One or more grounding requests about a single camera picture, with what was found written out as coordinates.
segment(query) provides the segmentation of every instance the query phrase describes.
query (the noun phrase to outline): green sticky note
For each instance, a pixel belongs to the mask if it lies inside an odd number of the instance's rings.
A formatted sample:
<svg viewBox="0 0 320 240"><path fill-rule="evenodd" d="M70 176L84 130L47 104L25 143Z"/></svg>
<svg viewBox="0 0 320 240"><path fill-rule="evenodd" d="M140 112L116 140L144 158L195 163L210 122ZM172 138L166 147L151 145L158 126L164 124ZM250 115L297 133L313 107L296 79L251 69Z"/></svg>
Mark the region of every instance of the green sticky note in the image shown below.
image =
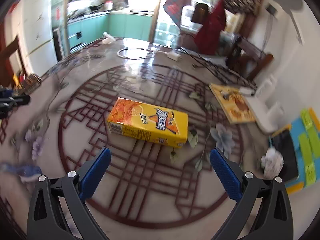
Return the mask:
<svg viewBox="0 0 320 240"><path fill-rule="evenodd" d="M306 185L314 184L317 178L315 164L311 163L310 165L305 166L304 171L306 174Z"/></svg>
<svg viewBox="0 0 320 240"><path fill-rule="evenodd" d="M302 122L306 131L309 130L313 126L312 118L309 114L309 111L307 109L303 109L300 112L300 117L302 119Z"/></svg>
<svg viewBox="0 0 320 240"><path fill-rule="evenodd" d="M298 140L299 140L299 145L300 145L300 150L301 150L301 153L302 153L302 158L303 158L303 161L304 161L304 165L308 166L311 163L313 163L313 159L312 159L311 146L310 146L307 134L306 133L300 134L298 136Z"/></svg>
<svg viewBox="0 0 320 240"><path fill-rule="evenodd" d="M308 137L309 137L309 141L310 141L310 145L311 145L311 150L313 152L313 155L317 159L320 157L320 139L319 139L318 133L316 131L316 128L314 126L312 126L307 131L307 133L308 133Z"/></svg>

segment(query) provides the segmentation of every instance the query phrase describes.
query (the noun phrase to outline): juice box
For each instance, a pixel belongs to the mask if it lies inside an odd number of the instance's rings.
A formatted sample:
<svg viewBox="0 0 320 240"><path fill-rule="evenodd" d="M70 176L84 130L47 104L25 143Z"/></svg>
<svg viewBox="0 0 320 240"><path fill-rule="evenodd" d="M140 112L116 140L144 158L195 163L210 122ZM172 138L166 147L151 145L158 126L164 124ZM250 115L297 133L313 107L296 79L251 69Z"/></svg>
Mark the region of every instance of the juice box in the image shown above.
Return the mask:
<svg viewBox="0 0 320 240"><path fill-rule="evenodd" d="M180 148L188 137L188 115L118 98L107 118L111 132Z"/></svg>

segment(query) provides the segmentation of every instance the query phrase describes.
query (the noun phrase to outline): refrigerator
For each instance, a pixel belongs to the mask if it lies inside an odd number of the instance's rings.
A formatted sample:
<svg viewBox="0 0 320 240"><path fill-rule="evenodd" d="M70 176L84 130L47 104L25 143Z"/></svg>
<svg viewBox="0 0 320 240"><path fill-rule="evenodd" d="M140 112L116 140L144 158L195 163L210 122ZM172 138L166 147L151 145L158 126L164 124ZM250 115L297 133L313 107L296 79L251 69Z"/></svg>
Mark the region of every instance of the refrigerator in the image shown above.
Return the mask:
<svg viewBox="0 0 320 240"><path fill-rule="evenodd" d="M12 39L18 35L28 74L45 74L56 65L51 22L52 0L21 0L12 12Z"/></svg>

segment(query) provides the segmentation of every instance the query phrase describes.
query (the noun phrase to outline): purple flower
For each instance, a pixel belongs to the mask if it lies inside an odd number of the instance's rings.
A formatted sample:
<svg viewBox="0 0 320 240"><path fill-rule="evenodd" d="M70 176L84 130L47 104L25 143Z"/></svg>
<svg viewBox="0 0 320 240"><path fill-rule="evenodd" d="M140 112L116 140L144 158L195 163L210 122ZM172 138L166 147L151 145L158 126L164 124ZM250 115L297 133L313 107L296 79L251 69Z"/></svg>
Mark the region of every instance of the purple flower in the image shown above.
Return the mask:
<svg viewBox="0 0 320 240"><path fill-rule="evenodd" d="M32 144L32 159L35 161L42 154L44 139L38 136Z"/></svg>
<svg viewBox="0 0 320 240"><path fill-rule="evenodd" d="M30 141L31 141L31 137L32 137L32 132L31 132L31 130L29 129L29 130L26 132L26 135L25 135L25 140L26 140L26 142L30 142Z"/></svg>

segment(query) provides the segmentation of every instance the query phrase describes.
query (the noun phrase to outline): hanging cloth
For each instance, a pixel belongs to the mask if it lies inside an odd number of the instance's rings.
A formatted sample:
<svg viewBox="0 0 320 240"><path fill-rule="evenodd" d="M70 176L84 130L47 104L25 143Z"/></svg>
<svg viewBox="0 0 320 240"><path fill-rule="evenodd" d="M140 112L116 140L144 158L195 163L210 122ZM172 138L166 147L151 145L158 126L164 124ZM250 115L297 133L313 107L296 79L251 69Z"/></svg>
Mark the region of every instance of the hanging cloth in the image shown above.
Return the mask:
<svg viewBox="0 0 320 240"><path fill-rule="evenodd" d="M182 8L190 4L191 0L167 0L163 5L163 9L180 28Z"/></svg>
<svg viewBox="0 0 320 240"><path fill-rule="evenodd" d="M200 53L214 55L219 44L220 31L226 28L226 24L224 0L220 0L195 37Z"/></svg>

